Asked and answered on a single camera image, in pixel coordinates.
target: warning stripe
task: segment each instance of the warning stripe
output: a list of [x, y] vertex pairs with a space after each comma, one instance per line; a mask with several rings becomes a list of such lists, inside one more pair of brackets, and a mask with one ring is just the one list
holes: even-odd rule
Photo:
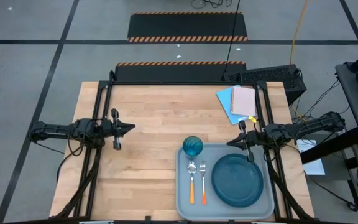
[[133, 12], [133, 15], [167, 15], [167, 14], [235, 14], [236, 12]]
[[[231, 36], [174, 36], [174, 37], [128, 37], [128, 42], [225, 42]], [[247, 41], [246, 36], [234, 36], [233, 41]]]
[[[218, 61], [218, 62], [120, 62], [117, 66], [149, 66], [149, 65], [223, 65], [226, 64], [226, 61]], [[245, 65], [245, 61], [228, 61], [228, 65]]]

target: black metal frame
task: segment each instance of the black metal frame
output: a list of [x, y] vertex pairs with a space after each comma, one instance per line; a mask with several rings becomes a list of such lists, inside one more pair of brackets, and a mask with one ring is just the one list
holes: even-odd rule
[[[256, 103], [256, 108], [257, 108], [257, 115], [258, 115], [258, 119], [259, 119], [259, 127], [260, 129], [263, 129], [266, 125], [265, 125], [265, 121], [263, 118], [263, 113], [262, 113], [262, 107], [261, 107], [261, 102], [260, 102], [260, 96], [259, 96], [259, 90], [262, 90], [262, 93], [264, 94], [264, 101], [265, 101], [265, 105], [266, 105], [266, 111], [267, 111], [267, 117], [268, 117], [268, 122], [269, 124], [274, 123], [273, 120], [273, 113], [272, 113], [272, 108], [270, 105], [270, 98], [269, 98], [269, 93], [268, 93], [268, 89], [267, 89], [267, 84], [265, 81], [263, 82], [242, 82], [240, 81], [240, 83], [238, 82], [120, 82], [117, 80], [114, 72], [110, 72], [110, 80], [109, 81], [99, 81], [98, 84], [98, 91], [96, 94], [96, 101], [94, 104], [94, 109], [93, 109], [93, 115], [92, 118], [93, 119], [97, 119], [98, 118], [98, 112], [99, 112], [99, 108], [101, 105], [101, 96], [103, 93], [103, 90], [106, 88], [107, 93], [106, 93], [106, 97], [104, 99], [104, 108], [103, 108], [103, 113], [102, 116], [105, 117], [107, 116], [108, 110], [109, 110], [109, 104], [110, 104], [110, 99], [111, 99], [111, 92], [112, 92], [112, 87], [113, 85], [243, 85], [243, 86], [252, 86], [255, 90], [255, 103]], [[88, 168], [89, 168], [89, 164], [90, 164], [90, 159], [91, 159], [91, 151], [93, 149], [91, 148], [86, 148], [86, 152], [85, 152], [85, 157], [84, 157], [84, 161], [83, 161], [83, 167], [82, 167], [82, 171], [81, 171], [81, 178], [80, 178], [80, 186], [81, 188], [86, 188], [87, 184], [86, 184], [86, 179], [88, 179], [87, 177], [90, 174], [88, 173]], [[88, 197], [88, 201], [86, 204], [86, 213], [85, 216], [80, 216], [80, 210], [81, 210], [81, 204], [82, 204], [82, 195], [83, 195], [83, 191], [82, 192], [78, 192], [76, 193], [76, 195], [79, 193], [80, 194], [80, 199], [77, 201], [77, 203], [75, 204], [74, 207], [74, 212], [73, 212], [73, 216], [68, 218], [67, 216], [69, 215], [70, 212], [66, 212], [65, 216], [62, 217], [51, 217], [48, 220], [34, 220], [34, 221], [27, 221], [27, 222], [20, 222], [20, 223], [78, 223], [79, 221], [90, 221], [91, 220], [91, 212], [92, 212], [92, 207], [93, 207], [93, 200], [94, 200], [94, 194], [95, 194], [95, 190], [96, 190], [96, 181], [98, 178], [98, 169], [99, 169], [99, 162], [100, 162], [100, 158], [101, 158], [101, 151], [102, 148], [96, 148], [96, 153], [95, 153], [95, 157], [94, 157], [94, 164], [93, 166], [97, 166], [97, 169], [94, 171], [94, 174], [91, 181], [90, 181], [90, 187], [89, 187], [89, 197]], [[284, 176], [284, 171], [283, 171], [283, 165], [282, 165], [282, 158], [280, 155], [280, 151], [274, 151], [275, 153], [275, 157], [276, 159], [276, 163], [277, 163], [277, 172], [278, 175], [281, 178], [281, 181], [284, 183], [284, 186], [287, 186], [285, 183], [285, 176]], [[266, 154], [267, 159], [270, 160], [270, 154]], [[274, 214], [275, 214], [275, 220], [276, 222], [285, 222], [285, 223], [329, 223], [329, 222], [321, 222], [321, 221], [316, 221], [316, 220], [300, 220], [300, 219], [293, 219], [292, 217], [292, 212], [291, 212], [291, 207], [289, 205], [289, 203], [287, 202], [286, 198], [283, 196], [283, 201], [284, 201], [284, 205], [285, 205], [285, 213], [286, 213], [286, 217], [281, 217], [280, 215], [280, 207], [278, 204], [278, 198], [277, 198], [277, 192], [276, 192], [276, 187], [275, 187], [275, 183], [274, 181], [272, 181], [272, 191], [273, 191], [273, 199], [275, 202], [275, 209], [274, 209]], [[145, 220], [114, 220], [114, 223], [151, 223], [151, 217], [147, 216], [145, 217]], [[228, 220], [228, 222], [222, 222], [222, 221], [216, 221], [216, 222], [192, 222], [192, 221], [175, 221], [175, 222], [185, 222], [185, 223], [214, 223], [214, 224], [220, 224], [220, 223], [251, 223], [251, 222], [235, 222], [234, 220]], [[173, 223], [172, 221], [153, 221], [153, 223], [161, 223], [161, 224], [168, 224], [168, 223]]]

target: notepad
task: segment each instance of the notepad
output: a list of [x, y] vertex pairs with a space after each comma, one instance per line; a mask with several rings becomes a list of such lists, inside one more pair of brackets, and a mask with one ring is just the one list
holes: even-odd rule
[[231, 113], [241, 116], [255, 116], [255, 90], [234, 86]]
[[226, 112], [227, 117], [230, 120], [230, 123], [237, 124], [242, 120], [248, 119], [248, 116], [240, 116], [234, 115], [231, 113], [231, 97], [232, 97], [232, 89], [233, 87], [227, 88], [225, 90], [217, 91], [216, 96], [218, 97], [219, 101], [222, 104], [224, 111]]

